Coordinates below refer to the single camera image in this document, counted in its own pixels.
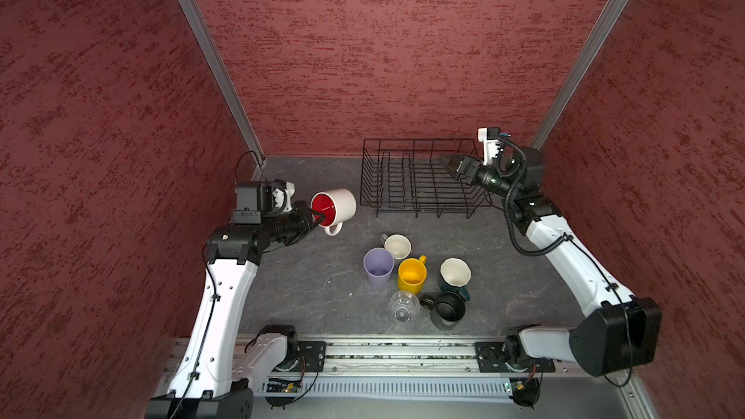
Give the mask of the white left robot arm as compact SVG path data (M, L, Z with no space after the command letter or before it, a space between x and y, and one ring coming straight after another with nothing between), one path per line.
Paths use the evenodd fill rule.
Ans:
M294 184L284 180L239 184L235 192L230 222L207 240L205 288L184 360L166 394L149 401L147 418L248 418L258 383L299 355L293 327L268 326L244 355L243 373L234 373L244 303L263 255L274 242L297 244L324 215L295 200Z

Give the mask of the white mug red inside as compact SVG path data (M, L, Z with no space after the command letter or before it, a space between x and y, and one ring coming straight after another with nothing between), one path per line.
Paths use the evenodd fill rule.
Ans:
M316 193L310 208L326 213L325 226L321 227L328 236L335 237L341 233L343 225L354 217L357 201L350 190L337 188Z

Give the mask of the dark green white-inside mug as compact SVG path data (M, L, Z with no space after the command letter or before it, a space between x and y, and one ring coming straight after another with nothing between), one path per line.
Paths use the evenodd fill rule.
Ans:
M471 281L469 265L459 258L447 258L438 271L438 288L442 292L453 292L464 302L471 300L467 285Z

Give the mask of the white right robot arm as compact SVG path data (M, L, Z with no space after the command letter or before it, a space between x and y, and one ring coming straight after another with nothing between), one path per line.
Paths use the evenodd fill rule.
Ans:
M574 363L590 376L607 376L651 363L656 355L663 312L651 298L639 298L607 271L541 192L544 165L535 149L500 143L484 162L466 154L442 155L454 180L502 197L510 242L522 255L545 257L578 302L583 320L572 329L531 326L509 333L501 362L516 372L540 360Z

